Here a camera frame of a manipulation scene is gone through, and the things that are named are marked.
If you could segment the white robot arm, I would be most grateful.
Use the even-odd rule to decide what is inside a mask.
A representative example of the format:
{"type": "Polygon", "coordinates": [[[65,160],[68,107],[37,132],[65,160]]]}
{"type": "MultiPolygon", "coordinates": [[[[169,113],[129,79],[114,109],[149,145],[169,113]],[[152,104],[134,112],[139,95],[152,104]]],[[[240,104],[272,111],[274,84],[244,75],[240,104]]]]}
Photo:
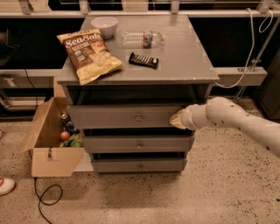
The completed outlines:
{"type": "Polygon", "coordinates": [[[182,108],[170,117],[169,123],[182,130],[234,128],[280,158],[280,124],[251,115],[224,97],[214,97],[206,104],[182,108]]]}

